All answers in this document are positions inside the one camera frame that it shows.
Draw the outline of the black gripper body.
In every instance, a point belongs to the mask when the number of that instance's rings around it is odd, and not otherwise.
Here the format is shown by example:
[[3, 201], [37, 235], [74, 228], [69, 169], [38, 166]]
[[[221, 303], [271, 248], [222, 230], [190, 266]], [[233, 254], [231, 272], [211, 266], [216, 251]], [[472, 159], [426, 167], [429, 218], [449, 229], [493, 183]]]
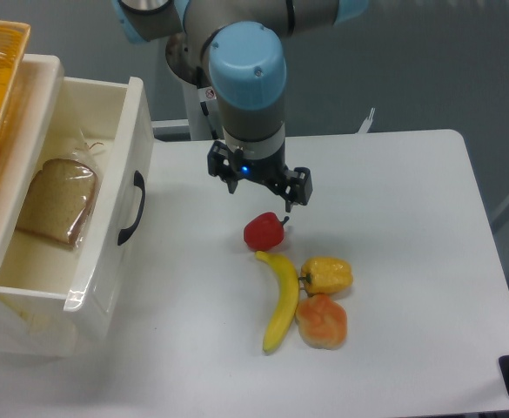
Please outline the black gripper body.
[[282, 144], [272, 155], [262, 159], [246, 157], [244, 149], [232, 150], [228, 146], [227, 165], [225, 166], [225, 181], [236, 187], [239, 180], [248, 180], [268, 188], [284, 186], [285, 171], [285, 144]]

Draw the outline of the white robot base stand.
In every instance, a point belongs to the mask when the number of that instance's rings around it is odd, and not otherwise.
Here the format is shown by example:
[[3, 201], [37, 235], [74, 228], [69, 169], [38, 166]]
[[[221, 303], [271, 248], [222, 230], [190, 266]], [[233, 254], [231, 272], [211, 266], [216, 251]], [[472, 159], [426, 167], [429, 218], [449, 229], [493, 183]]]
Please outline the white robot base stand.
[[182, 105], [185, 116], [152, 122], [154, 137], [170, 141], [203, 141], [218, 139], [221, 127], [216, 93], [204, 71], [193, 62], [184, 33], [168, 38], [164, 59], [168, 72], [179, 84], [182, 98], [172, 104]]

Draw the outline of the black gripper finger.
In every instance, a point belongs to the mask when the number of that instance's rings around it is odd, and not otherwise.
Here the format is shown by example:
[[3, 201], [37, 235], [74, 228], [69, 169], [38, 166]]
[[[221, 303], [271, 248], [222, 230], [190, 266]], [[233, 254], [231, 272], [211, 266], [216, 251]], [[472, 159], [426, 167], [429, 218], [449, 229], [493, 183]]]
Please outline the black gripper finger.
[[207, 154], [207, 167], [209, 175], [224, 182], [230, 194], [236, 191], [242, 174], [234, 165], [233, 153], [224, 142], [215, 140], [212, 143]]
[[285, 211], [294, 206], [307, 206], [313, 191], [311, 171], [307, 167], [285, 168], [267, 181], [267, 187], [285, 202]]

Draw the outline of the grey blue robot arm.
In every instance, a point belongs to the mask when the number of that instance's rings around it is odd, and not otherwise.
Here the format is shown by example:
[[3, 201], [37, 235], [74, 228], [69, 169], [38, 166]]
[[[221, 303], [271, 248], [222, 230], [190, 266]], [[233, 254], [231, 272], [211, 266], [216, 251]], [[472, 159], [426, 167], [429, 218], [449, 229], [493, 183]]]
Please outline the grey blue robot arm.
[[181, 35], [184, 64], [208, 81], [223, 137], [208, 173], [235, 192], [242, 179], [268, 188], [290, 210], [311, 197], [311, 172], [285, 163], [287, 67], [282, 38], [360, 16], [366, 1], [115, 1], [133, 43]]

